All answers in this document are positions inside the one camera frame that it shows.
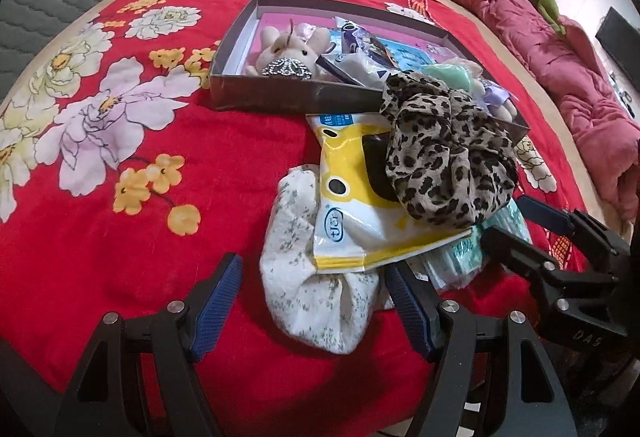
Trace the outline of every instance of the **red floral bedsheet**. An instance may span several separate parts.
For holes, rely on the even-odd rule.
[[[378,312],[342,357],[271,321],[257,262],[276,185],[290,167],[318,162],[319,148],[304,118],[200,105],[216,46],[248,1],[117,0],[15,94],[0,121],[0,335],[63,390],[106,311],[158,311],[235,251],[244,284],[198,366],[226,433],[366,435],[412,415],[429,367],[393,311]],[[472,22],[433,0],[344,1],[452,32],[532,125],[519,146],[520,191],[583,207],[555,133]],[[531,234],[582,268],[565,239]],[[449,296],[478,313],[535,316],[526,289],[491,267]],[[158,409],[157,393],[151,401]]]

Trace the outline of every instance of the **open box lid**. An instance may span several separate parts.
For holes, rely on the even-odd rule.
[[[380,38],[394,33],[450,49],[460,58],[477,63],[475,56],[452,34],[433,24],[385,10],[338,0],[251,0],[222,39],[209,72],[210,98],[214,110],[245,110],[271,114],[355,114],[378,112],[382,91],[323,80],[247,76],[247,57],[266,13],[304,15],[323,19],[340,16],[352,20]],[[380,34],[377,30],[390,34]],[[484,70],[482,76],[494,80]],[[497,120],[517,143],[529,131],[518,114],[514,123]]]

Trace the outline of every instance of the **pink comforter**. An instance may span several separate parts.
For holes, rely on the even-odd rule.
[[[559,36],[528,0],[453,0],[500,38],[558,106],[600,197],[625,220],[638,210],[640,127],[618,103],[580,25]]]

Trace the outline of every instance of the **beige mattress edge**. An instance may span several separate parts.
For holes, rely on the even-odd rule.
[[[67,27],[55,39],[53,39],[52,42],[50,42],[49,45],[47,45],[22,72],[22,74],[12,87],[11,91],[2,102],[2,105],[0,106],[0,114],[4,111],[9,101],[11,100],[11,97],[18,90],[18,88],[21,88],[27,84],[29,75],[31,75],[37,69],[37,67],[39,67],[39,65],[43,64],[47,61],[47,59],[51,58],[51,56],[53,56],[53,54],[57,50],[58,46],[66,42],[69,38],[73,37],[83,24],[93,20],[101,9],[111,4],[113,1],[114,0],[102,1],[92,10],[88,11],[81,18],[76,20],[71,26]],[[480,30],[488,45],[491,46],[494,52],[500,57],[503,63],[507,65],[507,67],[513,72],[518,80],[521,81],[524,88],[526,88],[530,96],[540,107],[548,124],[558,135],[562,147],[564,148],[566,157],[574,172],[575,180],[578,184],[578,188],[580,189],[582,199],[584,200],[588,212],[598,220],[607,224],[607,226],[609,226],[610,228],[615,229],[618,232],[622,232],[624,226],[622,225],[619,216],[609,204],[605,203],[598,197],[593,186],[593,182],[591,181],[587,169],[582,162],[582,158],[580,157],[580,154],[578,153],[578,150],[575,146],[571,132],[569,132],[568,128],[564,124],[564,120],[562,119],[560,112],[554,105],[551,98],[546,94],[544,89],[537,83],[537,81],[535,81],[535,79],[526,71],[526,69],[520,64],[520,62],[518,62],[518,60],[500,42],[497,36],[495,36],[478,18],[476,18],[467,10],[455,4],[451,0],[437,1],[450,7],[457,13],[466,16],[468,19],[473,21],[476,26],[478,26],[478,29]]]

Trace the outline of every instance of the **leopard print scrunchie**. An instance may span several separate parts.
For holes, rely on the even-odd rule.
[[[386,175],[414,219],[464,228],[510,201],[511,140],[467,92],[405,71],[387,79],[383,99],[380,113],[393,124]]]

